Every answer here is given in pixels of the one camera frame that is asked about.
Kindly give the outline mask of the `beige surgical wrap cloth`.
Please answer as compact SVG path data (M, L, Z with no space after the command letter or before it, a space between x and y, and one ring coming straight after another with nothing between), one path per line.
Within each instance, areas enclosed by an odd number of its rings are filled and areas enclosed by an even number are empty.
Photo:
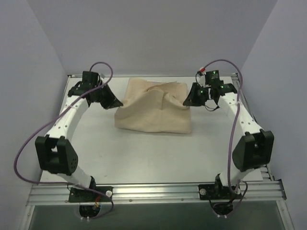
M146 133L191 133L190 107L183 102L188 86L130 78L123 105L114 115L115 127Z

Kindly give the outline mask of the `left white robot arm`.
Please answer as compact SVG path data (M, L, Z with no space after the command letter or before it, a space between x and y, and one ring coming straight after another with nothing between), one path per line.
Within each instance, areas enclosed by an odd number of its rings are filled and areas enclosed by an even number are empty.
M95 179L79 166L79 158L72 146L74 131L86 110L93 103L99 103L108 110L123 104L103 83L95 90L94 83L81 83L69 90L65 105L53 127L35 140L40 168L55 174L71 185L78 185L80 196L91 201L96 197Z

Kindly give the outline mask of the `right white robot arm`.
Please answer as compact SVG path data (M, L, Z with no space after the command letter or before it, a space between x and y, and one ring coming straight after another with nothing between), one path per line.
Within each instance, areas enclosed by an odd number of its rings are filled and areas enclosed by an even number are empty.
M250 115L240 101L240 90L233 84L217 84L202 87L192 84L184 106L204 106L213 100L233 122L228 145L226 170L218 174L219 182L213 185L213 192L223 198L230 193L249 173L266 165L271 160L274 135L265 131Z

